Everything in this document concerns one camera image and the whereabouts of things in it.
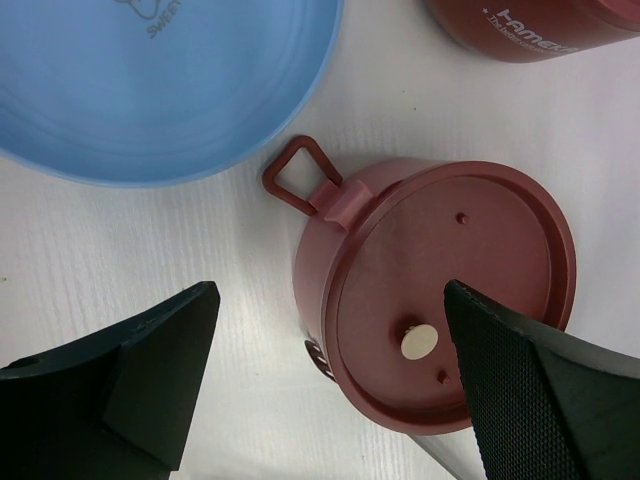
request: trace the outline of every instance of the red cup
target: red cup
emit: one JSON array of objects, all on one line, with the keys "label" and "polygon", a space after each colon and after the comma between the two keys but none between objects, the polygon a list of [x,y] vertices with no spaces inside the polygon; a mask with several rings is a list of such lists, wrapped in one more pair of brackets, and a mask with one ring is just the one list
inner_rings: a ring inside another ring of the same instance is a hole
[{"label": "red cup", "polygon": [[640,35],[640,0],[426,0],[461,44],[505,62],[548,60]]}]

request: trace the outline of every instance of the red container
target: red container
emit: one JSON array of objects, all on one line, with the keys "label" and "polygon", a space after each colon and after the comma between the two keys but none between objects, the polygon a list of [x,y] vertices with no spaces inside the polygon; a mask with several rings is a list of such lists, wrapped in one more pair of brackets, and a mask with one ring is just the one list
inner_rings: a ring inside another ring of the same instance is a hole
[{"label": "red container", "polygon": [[460,43],[534,62],[640,35],[640,0],[426,0]]},{"label": "red container", "polygon": [[[308,201],[276,183],[300,148],[328,178]],[[471,425],[444,312],[449,280],[567,325],[569,227],[549,194],[512,168],[401,158],[343,180],[313,139],[297,137],[263,184],[309,216],[294,270],[309,353],[382,426],[430,435]]]}]

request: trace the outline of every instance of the lid knob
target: lid knob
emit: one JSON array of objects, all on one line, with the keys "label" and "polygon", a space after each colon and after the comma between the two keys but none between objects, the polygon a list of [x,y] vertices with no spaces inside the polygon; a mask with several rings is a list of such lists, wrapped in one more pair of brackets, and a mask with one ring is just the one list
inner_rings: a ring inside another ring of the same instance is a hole
[{"label": "lid knob", "polygon": [[409,328],[400,344],[402,356],[407,360],[420,360],[429,355],[438,344],[438,331],[431,325]]}]

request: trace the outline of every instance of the plate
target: plate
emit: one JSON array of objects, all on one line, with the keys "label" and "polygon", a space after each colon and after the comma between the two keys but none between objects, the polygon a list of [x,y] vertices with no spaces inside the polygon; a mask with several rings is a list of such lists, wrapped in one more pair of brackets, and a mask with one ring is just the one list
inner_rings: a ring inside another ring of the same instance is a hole
[{"label": "plate", "polygon": [[4,0],[0,152],[109,186],[229,168],[325,71],[343,0]]}]

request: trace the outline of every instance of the white table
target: white table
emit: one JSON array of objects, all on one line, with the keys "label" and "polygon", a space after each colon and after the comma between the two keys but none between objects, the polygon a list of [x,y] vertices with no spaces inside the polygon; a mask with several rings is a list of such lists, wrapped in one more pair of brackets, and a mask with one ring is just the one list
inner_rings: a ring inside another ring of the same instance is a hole
[{"label": "white table", "polygon": [[[305,218],[262,190],[260,171],[294,133],[313,135],[345,174],[393,156],[516,167],[573,229],[568,331],[640,356],[639,54],[629,41],[501,64],[452,43],[420,0],[348,0],[311,103],[229,171],[111,190],[0,160],[0,364],[213,279],[222,309],[175,478],[450,478],[408,437],[360,416],[306,357],[291,288]],[[308,189],[317,177],[306,172],[289,174]],[[471,431],[434,442],[482,478]]]}]

